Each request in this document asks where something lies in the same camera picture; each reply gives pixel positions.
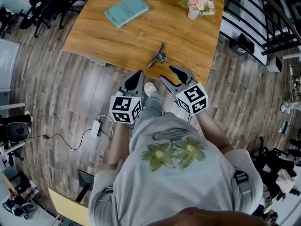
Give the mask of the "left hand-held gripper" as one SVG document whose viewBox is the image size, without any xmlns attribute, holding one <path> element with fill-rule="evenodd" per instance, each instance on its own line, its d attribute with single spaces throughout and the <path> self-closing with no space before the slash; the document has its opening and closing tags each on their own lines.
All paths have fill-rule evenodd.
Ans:
<svg viewBox="0 0 301 226">
<path fill-rule="evenodd" d="M 142 111 L 140 97 L 130 94 L 143 93 L 144 73 L 142 70 L 131 72 L 119 84 L 119 90 L 111 96 L 109 112 L 116 123 L 134 124 Z"/>
</svg>

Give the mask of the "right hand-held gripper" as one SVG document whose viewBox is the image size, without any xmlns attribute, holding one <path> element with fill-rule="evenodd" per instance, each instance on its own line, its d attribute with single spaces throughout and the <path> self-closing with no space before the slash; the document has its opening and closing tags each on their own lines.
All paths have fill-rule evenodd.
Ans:
<svg viewBox="0 0 301 226">
<path fill-rule="evenodd" d="M 177 65 L 170 65 L 169 69 L 175 73 L 180 84 L 174 84 L 165 76 L 160 76 L 160 80 L 175 95 L 177 104 L 188 112 L 195 115 L 208 108 L 208 94 L 200 82 L 197 82 L 192 72 Z"/>
</svg>

